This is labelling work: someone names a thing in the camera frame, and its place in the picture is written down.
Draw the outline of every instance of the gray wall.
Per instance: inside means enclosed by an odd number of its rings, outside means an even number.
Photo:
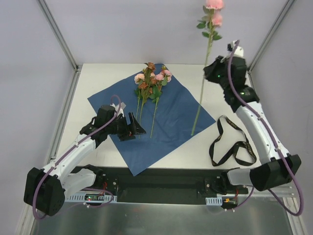
[[[302,160],[297,173],[304,219],[313,233],[313,1],[298,0],[252,72],[266,115],[283,144]]]
[[[35,0],[0,1],[0,32],[0,234],[13,235],[73,71]]]
[[[77,63],[204,64],[196,28],[205,0],[46,0]],[[251,61],[286,0],[225,0],[223,38],[210,60],[241,39]]]

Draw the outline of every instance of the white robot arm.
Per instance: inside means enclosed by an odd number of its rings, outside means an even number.
[[[116,118],[103,128],[114,116]],[[102,189],[104,177],[101,169],[87,165],[75,174],[70,173],[108,135],[118,135],[121,141],[127,141],[135,139],[135,135],[146,133],[132,113],[129,113],[129,118],[131,124],[128,125],[123,109],[117,109],[114,104],[101,106],[97,116],[82,128],[68,149],[42,169],[33,168],[29,171],[24,202],[33,205],[35,198],[36,208],[53,216],[61,209],[65,199],[76,192],[87,187]]]
[[[244,59],[244,50],[242,47],[235,47],[235,41],[228,44],[229,55],[219,56],[214,63],[204,68],[205,79],[220,84],[224,90],[225,101],[230,105],[233,112],[241,119],[247,128],[252,140],[257,148],[261,166],[251,169],[232,169],[227,172],[227,179],[231,185],[250,185],[259,191],[264,191],[279,185],[289,183],[291,176],[286,166],[279,156],[278,149],[285,157],[289,168],[295,174],[301,165],[298,155],[291,155],[289,151],[281,144],[274,133],[268,120],[266,119],[262,105],[253,88],[247,86],[246,82],[246,61]],[[230,53],[233,57],[230,65],[231,80],[229,79],[228,62]],[[246,103],[244,105],[234,94],[233,89],[238,96]],[[260,114],[259,117],[251,111],[251,108]],[[278,143],[275,147],[272,139]]]

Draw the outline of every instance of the black lanyard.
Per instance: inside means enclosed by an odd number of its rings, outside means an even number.
[[[218,141],[221,140],[222,135],[223,135],[223,133],[224,133],[224,130],[223,130],[223,127],[222,127],[222,124],[221,124],[221,118],[225,118],[226,121],[227,121],[227,123],[228,123],[230,126],[232,126],[232,128],[234,128],[234,129],[236,129],[236,130],[238,130],[238,131],[241,131],[241,132],[243,133],[243,135],[245,136],[246,141],[238,141],[238,142],[236,142],[236,143],[234,144],[234,146],[232,146],[231,149],[222,157],[222,159],[221,159],[218,163],[216,163],[216,162],[213,160],[213,156],[214,156],[214,145],[215,145],[216,142],[218,142]],[[213,165],[213,166],[219,166],[219,165],[224,164],[224,163],[231,157],[231,155],[234,155],[236,162],[237,162],[238,164],[240,164],[240,165],[250,166],[250,165],[253,165],[253,164],[256,163],[257,158],[256,158],[256,156],[255,156],[255,154],[254,154],[254,152],[253,152],[253,150],[252,150],[251,145],[249,144],[249,140],[247,139],[247,137],[246,137],[246,135],[245,135],[245,133],[244,133],[244,131],[243,131],[242,129],[240,129],[235,123],[233,123],[231,120],[229,120],[229,118],[228,118],[227,116],[225,116],[225,115],[219,117],[219,119],[218,119],[218,121],[217,121],[217,128],[218,128],[218,130],[219,130],[220,135],[217,137],[216,140],[213,141],[213,143],[211,144],[210,149],[209,149],[209,154],[210,154],[210,157],[211,157],[211,161],[212,161],[212,165]],[[236,156],[237,156],[237,152],[238,152],[238,150],[239,150],[240,147],[241,147],[241,148],[245,148],[245,149],[248,151],[249,155],[250,155],[251,158],[253,159],[253,163],[248,163],[248,162],[243,161],[243,160],[240,160],[240,159],[238,159],[238,158],[236,157]]]

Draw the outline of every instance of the blue cloth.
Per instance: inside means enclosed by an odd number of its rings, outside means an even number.
[[[161,67],[162,64],[156,64],[155,74],[160,73]],[[134,83],[134,76],[137,74],[125,78],[89,97],[88,100],[93,109],[97,112],[101,105],[109,104],[111,96],[116,94],[126,104],[124,114],[127,119],[128,112],[133,112],[136,115],[137,96],[134,90],[137,89],[138,85]],[[199,103],[174,76],[172,76],[171,82],[162,87],[162,92],[163,94],[160,97],[156,110],[152,138],[150,138],[150,133],[155,104],[150,99],[145,103],[141,116],[141,126],[146,130],[147,134],[141,135],[140,139],[136,136],[135,140],[122,142],[119,141],[117,136],[111,136],[116,148],[134,176],[192,138],[191,130]],[[201,108],[195,135],[213,123],[215,123],[215,120],[204,108]]]

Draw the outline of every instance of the green stem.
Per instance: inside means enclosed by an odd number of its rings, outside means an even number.
[[[210,23],[210,37],[209,37],[208,44],[207,44],[206,58],[205,58],[204,67],[207,66],[207,61],[208,61],[209,55],[211,53],[211,48],[212,48],[212,45],[213,45],[213,32],[214,32],[214,27],[212,26],[212,23]],[[200,114],[200,110],[201,110],[201,104],[202,104],[202,98],[203,98],[203,89],[204,89],[204,81],[205,81],[205,76],[203,76],[203,79],[202,79],[198,111],[197,111],[197,115],[196,115],[196,119],[195,119],[194,125],[192,127],[192,131],[191,131],[191,135],[192,136],[195,133],[196,125],[197,125],[199,114]]]
[[[138,110],[139,110],[139,104],[140,104],[140,95],[138,96],[138,103],[137,103],[137,112],[136,112],[136,119],[138,117]]]
[[[144,104],[145,104],[145,101],[142,98],[142,104],[141,104],[141,109],[140,109],[140,117],[139,117],[139,125],[141,125],[141,115],[142,115],[142,108],[143,108]]]
[[[159,99],[159,98],[156,98],[156,107],[155,107],[155,112],[154,112],[154,114],[153,114],[153,121],[152,121],[152,128],[151,128],[151,135],[150,135],[150,138],[152,138],[153,126],[154,126],[154,124],[155,124],[155,117],[156,117],[158,99]]]

